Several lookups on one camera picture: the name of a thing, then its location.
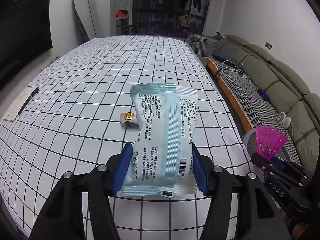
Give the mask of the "small white fan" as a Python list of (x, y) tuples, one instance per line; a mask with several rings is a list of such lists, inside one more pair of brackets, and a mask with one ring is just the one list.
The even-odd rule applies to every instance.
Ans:
[(291, 124), (291, 117), (287, 116), (285, 112), (280, 112), (277, 116), (276, 121), (278, 124), (283, 125), (285, 129), (288, 129)]

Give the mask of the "pink snack wrapper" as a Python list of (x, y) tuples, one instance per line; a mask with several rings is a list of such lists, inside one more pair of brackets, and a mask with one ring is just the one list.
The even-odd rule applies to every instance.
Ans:
[(130, 128), (138, 128), (139, 127), (138, 120), (136, 118), (135, 113), (133, 113), (133, 112), (121, 113), (120, 114), (120, 122)]

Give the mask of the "pink plastic shuttlecock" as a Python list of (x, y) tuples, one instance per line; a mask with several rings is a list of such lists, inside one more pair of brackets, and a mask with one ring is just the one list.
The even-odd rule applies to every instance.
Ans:
[(259, 125), (255, 130), (257, 152), (267, 160), (271, 160), (288, 140), (284, 132), (272, 126)]

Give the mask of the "hanging clothes rack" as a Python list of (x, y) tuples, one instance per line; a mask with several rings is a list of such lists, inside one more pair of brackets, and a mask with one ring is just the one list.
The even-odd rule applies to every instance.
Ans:
[(186, 40), (201, 35), (210, 0), (133, 0), (132, 23), (138, 34)]

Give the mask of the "olive green sofa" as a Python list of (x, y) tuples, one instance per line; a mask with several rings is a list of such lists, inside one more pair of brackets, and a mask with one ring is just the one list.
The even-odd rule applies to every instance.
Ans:
[(267, 50), (235, 35), (211, 49), (208, 66), (246, 131), (268, 125), (288, 136), (291, 161), (315, 171), (319, 155), (319, 96)]

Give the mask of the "black television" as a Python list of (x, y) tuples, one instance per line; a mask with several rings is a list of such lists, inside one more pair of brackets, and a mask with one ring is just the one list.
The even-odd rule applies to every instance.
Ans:
[(50, 0), (17, 0), (1, 15), (1, 87), (52, 49)]

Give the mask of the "light blue wipes packet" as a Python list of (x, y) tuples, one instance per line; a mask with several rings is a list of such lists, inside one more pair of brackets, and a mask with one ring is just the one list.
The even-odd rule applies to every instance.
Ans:
[(133, 85), (139, 133), (121, 188), (126, 197), (175, 197), (198, 191), (193, 135), (198, 121), (195, 88), (175, 83)]

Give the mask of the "dark green cushion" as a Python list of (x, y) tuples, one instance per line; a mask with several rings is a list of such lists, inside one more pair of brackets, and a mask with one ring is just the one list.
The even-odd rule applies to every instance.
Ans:
[(234, 59), (231, 55), (228, 55), (227, 53), (224, 53), (220, 50), (212, 50), (212, 56), (214, 59), (223, 62), (225, 60), (236, 62), (236, 59)]

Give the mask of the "grey perforated laundry basket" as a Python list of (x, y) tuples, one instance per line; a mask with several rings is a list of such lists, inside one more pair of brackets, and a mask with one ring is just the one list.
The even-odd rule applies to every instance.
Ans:
[[(243, 137), (242, 137), (242, 142), (247, 148), (247, 152), (249, 153), (250, 157), (253, 153), (258, 153), (257, 152), (257, 140), (256, 140), (256, 130), (255, 128), (248, 131)], [(289, 152), (286, 149), (285, 145), (281, 148), (281, 150), (274, 156), (279, 159), (284, 159), (287, 161), (291, 161), (291, 158), (289, 156)]]

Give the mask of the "wall power socket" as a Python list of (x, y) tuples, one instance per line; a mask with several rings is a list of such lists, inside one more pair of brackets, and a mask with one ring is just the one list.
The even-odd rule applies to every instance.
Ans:
[(272, 45), (269, 44), (268, 42), (265, 43), (265, 47), (266, 47), (268, 50), (271, 50), (271, 49), (272, 49)]

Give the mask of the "leaning mirror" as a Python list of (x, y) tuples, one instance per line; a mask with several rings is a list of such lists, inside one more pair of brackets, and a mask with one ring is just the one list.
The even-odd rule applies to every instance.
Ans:
[(96, 38), (89, 0), (73, 0), (73, 7), (83, 43)]

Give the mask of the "houndstooth sofa cover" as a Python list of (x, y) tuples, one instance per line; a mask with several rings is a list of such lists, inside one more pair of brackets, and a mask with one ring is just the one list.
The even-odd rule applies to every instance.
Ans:
[[(234, 35), (218, 40), (213, 50), (223, 51), (236, 59), (236, 62), (220, 62), (213, 58), (212, 52), (202, 57), (207, 59), (207, 67), (215, 75), (243, 128), (249, 131), (258, 125), (268, 125), (283, 131), (289, 137), (285, 147), (291, 161), (300, 164), (296, 139), (289, 130), (290, 126), (285, 129), (276, 119), (280, 112), (285, 112), (292, 121), (291, 111), (301, 96), (273, 65), (274, 58), (263, 48)], [(264, 101), (257, 89), (263, 89), (269, 100)]]

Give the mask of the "red item on desk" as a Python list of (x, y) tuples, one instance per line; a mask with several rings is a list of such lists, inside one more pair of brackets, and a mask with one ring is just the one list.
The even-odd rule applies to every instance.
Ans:
[(119, 19), (122, 19), (122, 18), (127, 18), (128, 15), (129, 15), (129, 11), (128, 10), (121, 9), (121, 10), (118, 10), (116, 12), (116, 19), (119, 20)]

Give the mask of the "blue object on sofa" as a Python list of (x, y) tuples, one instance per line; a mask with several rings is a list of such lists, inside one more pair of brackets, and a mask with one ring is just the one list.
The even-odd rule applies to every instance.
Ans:
[(257, 93), (261, 96), (264, 101), (268, 101), (269, 97), (263, 89), (257, 89)]

